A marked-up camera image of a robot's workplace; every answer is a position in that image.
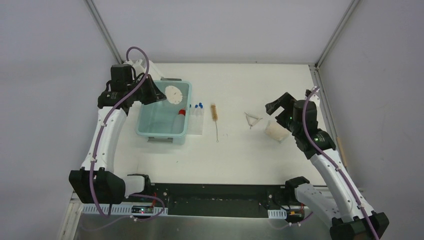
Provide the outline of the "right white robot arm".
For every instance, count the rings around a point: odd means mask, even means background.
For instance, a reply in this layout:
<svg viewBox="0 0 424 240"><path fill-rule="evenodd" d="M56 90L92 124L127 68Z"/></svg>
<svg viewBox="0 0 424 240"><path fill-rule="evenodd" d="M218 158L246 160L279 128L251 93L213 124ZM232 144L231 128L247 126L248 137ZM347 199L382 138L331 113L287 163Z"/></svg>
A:
<svg viewBox="0 0 424 240"><path fill-rule="evenodd" d="M288 92L265 105L266 113L283 111L276 122L294 137L296 146L316 168L331 193L326 198L303 176L287 180L284 200L290 205L307 206L329 228L333 240L379 240L389 226L384 212L376 212L367 202L344 167L336 144L318 127L318 107L308 90L305 100Z"/></svg>

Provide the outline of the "teal storage bin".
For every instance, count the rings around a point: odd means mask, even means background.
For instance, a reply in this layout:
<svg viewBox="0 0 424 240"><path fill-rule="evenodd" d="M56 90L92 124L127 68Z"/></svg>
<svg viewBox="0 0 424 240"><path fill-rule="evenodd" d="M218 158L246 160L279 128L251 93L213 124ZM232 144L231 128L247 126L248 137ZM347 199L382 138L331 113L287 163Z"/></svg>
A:
<svg viewBox="0 0 424 240"><path fill-rule="evenodd" d="M154 83L158 87L158 81L182 81L182 80L155 80ZM147 138L148 142L164 142L175 145L183 145L186 140L189 123L189 111L192 96L192 84L191 84L191 95L189 104L184 107L167 107L164 106L164 101L155 102L149 105L142 105L140 108L137 124L135 126L135 133L141 137ZM171 128L175 116L178 114L180 109L186 110L184 130L180 134L172 134Z"/></svg>

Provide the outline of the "clear test tube rack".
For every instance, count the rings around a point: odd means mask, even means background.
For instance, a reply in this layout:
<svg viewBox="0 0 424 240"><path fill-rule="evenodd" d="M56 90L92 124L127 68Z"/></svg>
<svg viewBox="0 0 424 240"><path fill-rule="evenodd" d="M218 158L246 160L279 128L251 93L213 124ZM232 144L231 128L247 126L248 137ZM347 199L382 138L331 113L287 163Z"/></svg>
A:
<svg viewBox="0 0 424 240"><path fill-rule="evenodd" d="M204 109L195 109L195 106L189 110L188 116L188 135L201 136L203 134Z"/></svg>

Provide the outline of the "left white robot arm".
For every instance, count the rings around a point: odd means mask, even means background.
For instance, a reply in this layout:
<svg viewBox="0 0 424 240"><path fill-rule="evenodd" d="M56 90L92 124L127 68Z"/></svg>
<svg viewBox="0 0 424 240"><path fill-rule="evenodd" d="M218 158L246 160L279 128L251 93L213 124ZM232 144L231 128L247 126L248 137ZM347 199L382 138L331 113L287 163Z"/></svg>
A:
<svg viewBox="0 0 424 240"><path fill-rule="evenodd" d="M88 154L79 170L72 170L69 182L85 204L120 204L134 195L140 202L152 198L148 175L133 173L119 177L114 173L114 159L122 127L135 102L150 105L165 101L166 95L150 74L136 74L129 64L114 64L111 79L97 98L97 122Z"/></svg>

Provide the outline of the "red cap wash bottle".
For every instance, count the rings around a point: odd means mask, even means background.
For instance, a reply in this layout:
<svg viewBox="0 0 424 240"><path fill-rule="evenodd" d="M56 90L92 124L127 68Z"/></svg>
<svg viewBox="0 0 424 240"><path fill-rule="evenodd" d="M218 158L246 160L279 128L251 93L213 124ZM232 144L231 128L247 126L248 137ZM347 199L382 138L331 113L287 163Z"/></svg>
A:
<svg viewBox="0 0 424 240"><path fill-rule="evenodd" d="M184 108L180 109L173 120L171 127L172 134L181 134L184 131L186 119L186 110Z"/></svg>

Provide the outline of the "tan test tube brush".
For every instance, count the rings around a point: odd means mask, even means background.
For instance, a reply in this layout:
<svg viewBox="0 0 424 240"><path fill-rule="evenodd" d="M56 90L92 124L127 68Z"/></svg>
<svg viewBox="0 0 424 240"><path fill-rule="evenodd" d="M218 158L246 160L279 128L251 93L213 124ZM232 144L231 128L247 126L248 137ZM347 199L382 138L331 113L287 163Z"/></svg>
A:
<svg viewBox="0 0 424 240"><path fill-rule="evenodd" d="M212 120L215 124L215 133L216 133L216 142L219 142L219 131L218 131L218 112L217 112L217 106L212 103L210 105L210 109L211 109L211 117Z"/></svg>

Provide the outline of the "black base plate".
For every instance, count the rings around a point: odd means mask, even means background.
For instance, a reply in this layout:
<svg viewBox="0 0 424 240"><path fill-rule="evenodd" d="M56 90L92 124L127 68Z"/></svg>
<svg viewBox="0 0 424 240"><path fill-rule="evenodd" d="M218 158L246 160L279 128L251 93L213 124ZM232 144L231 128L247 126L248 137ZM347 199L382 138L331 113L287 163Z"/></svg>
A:
<svg viewBox="0 0 424 240"><path fill-rule="evenodd" d="M269 210L301 208L285 185L153 183L147 193L174 216L267 218Z"/></svg>

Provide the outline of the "beige sponge block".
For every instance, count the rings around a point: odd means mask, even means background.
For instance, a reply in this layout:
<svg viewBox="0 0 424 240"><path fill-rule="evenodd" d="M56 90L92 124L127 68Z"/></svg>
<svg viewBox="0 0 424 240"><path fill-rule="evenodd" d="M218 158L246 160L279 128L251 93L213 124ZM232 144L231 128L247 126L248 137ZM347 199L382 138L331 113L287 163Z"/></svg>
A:
<svg viewBox="0 0 424 240"><path fill-rule="evenodd" d="M291 133L287 129L279 125L277 122L271 120L268 121L264 129L264 133L268 137L279 143L281 143L291 135Z"/></svg>

